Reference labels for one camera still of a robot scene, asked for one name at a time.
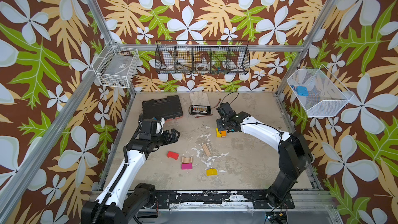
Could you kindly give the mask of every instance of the white wire basket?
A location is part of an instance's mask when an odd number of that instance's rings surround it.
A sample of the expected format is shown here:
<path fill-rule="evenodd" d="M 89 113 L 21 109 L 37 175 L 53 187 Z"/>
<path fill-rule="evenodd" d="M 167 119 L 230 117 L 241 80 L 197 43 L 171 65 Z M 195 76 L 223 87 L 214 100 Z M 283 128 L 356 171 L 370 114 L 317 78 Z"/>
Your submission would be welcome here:
<path fill-rule="evenodd" d="M 298 98 L 308 117 L 334 117 L 350 101 L 353 94 L 325 66 L 319 69 L 298 69 L 287 83 Z M 305 87 L 307 96 L 302 96 L 293 88 Z"/>
<path fill-rule="evenodd" d="M 140 60 L 133 48 L 114 46 L 102 58 L 96 72 L 102 86 L 129 88 Z"/>

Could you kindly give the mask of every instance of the red block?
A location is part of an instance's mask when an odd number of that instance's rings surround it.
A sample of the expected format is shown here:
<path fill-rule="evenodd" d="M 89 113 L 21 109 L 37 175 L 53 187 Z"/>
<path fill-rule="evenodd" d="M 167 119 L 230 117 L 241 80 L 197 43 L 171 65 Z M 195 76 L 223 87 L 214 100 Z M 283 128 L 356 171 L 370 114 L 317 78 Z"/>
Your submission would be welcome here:
<path fill-rule="evenodd" d="M 181 169 L 192 169 L 191 163 L 183 163 L 181 164 Z"/>
<path fill-rule="evenodd" d="M 178 153 L 169 152 L 169 153 L 167 153 L 167 157 L 172 157 L 172 158 L 174 158 L 175 160 L 178 160 Z"/>

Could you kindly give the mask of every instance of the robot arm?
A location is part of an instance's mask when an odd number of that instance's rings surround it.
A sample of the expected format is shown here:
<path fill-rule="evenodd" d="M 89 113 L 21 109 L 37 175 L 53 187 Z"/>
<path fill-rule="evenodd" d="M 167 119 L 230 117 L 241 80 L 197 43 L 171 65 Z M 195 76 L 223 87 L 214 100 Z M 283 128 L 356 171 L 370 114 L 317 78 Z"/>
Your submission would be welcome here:
<path fill-rule="evenodd" d="M 87 202 L 82 208 L 82 223 L 127 224 L 143 206 L 155 202 L 155 186 L 140 183 L 126 199 L 134 177 L 144 165 L 149 153 L 160 146 L 178 141 L 180 133 L 163 131 L 164 119 L 138 121 L 138 128 L 130 142 L 123 147 L 124 160 L 104 191 L 95 202 Z"/>
<path fill-rule="evenodd" d="M 221 117 L 217 119 L 219 131 L 250 134 L 278 152 L 280 172 L 268 188 L 267 197 L 272 207 L 280 206 L 301 172 L 313 162 L 306 140 L 299 133 L 283 132 L 268 126 L 246 112 L 236 114 L 229 103 L 220 104 L 217 111 Z"/>

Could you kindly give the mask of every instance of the black wire basket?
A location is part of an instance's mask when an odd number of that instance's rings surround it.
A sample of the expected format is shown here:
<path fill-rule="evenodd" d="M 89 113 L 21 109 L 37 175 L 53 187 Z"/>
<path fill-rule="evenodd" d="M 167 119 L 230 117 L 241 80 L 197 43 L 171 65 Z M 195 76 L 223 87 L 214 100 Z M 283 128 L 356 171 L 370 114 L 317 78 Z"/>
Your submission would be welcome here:
<path fill-rule="evenodd" d="M 190 44 L 191 42 L 196 41 L 157 40 L 156 72 L 159 74 L 247 74 L 249 72 L 248 41 L 207 40 L 204 44 Z"/>

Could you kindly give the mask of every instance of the black tool case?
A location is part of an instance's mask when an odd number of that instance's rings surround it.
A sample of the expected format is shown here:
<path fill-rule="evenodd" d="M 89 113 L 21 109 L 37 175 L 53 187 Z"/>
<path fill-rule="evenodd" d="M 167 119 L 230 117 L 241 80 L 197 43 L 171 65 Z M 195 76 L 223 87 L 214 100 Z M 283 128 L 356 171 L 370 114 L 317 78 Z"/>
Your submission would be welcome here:
<path fill-rule="evenodd" d="M 167 96 L 164 99 L 142 102 L 142 117 L 165 120 L 182 117 L 182 107 L 178 95 Z"/>

